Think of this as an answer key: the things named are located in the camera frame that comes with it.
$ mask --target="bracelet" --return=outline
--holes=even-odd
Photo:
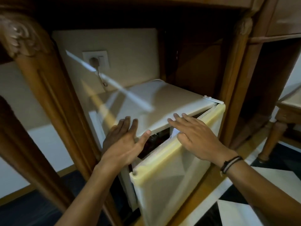
[[[224,165],[221,167],[221,175],[222,173],[225,174],[227,172],[227,170],[236,162],[243,160],[243,158],[241,156],[235,156],[233,159],[229,160],[229,161],[225,161]]]

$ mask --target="dark floor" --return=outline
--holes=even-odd
[[[85,185],[85,180],[79,171],[74,171],[62,177],[62,180],[75,196]],[[132,211],[118,178],[115,179],[110,191],[119,214],[124,220]],[[54,205],[35,190],[6,205],[0,206],[0,225],[53,226],[61,215]],[[103,212],[100,215],[98,225],[110,225]]]
[[[259,160],[256,159],[251,166],[292,171],[301,180],[301,153],[281,144],[277,144],[273,149],[268,162],[260,163]],[[229,187],[229,189],[220,197],[220,200],[248,204],[234,185]],[[204,214],[204,216],[201,217],[201,219],[195,225],[222,226],[217,202]]]

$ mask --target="wall socket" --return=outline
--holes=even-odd
[[[107,51],[84,51],[82,56],[88,64],[90,64],[89,60],[91,58],[97,58],[99,60],[99,71],[110,69]]]

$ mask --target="wall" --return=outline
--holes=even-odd
[[[82,51],[106,50],[110,70],[105,74],[122,86],[159,78],[155,29],[56,31],[53,38],[93,133],[96,132],[88,115],[91,110],[89,96],[101,93],[103,89],[98,77],[68,57],[65,50],[81,59]],[[17,118],[56,171],[73,164],[15,62],[0,65],[0,95],[11,105]],[[1,198],[27,186],[28,182],[0,158],[0,184]]]
[[[289,94],[293,90],[295,90],[299,85],[301,84],[301,55],[299,55],[299,58],[294,66],[294,69],[292,70],[288,81],[285,84],[285,87],[280,95],[280,98],[284,97],[285,95]],[[272,113],[272,118],[270,121],[275,122],[275,116],[278,112],[279,108],[276,106],[273,113]]]

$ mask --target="forearm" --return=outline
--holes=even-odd
[[[97,165],[91,178],[55,226],[93,226],[118,172]]]
[[[234,163],[227,176],[246,201],[275,225],[301,222],[301,204],[273,185],[246,162]]]

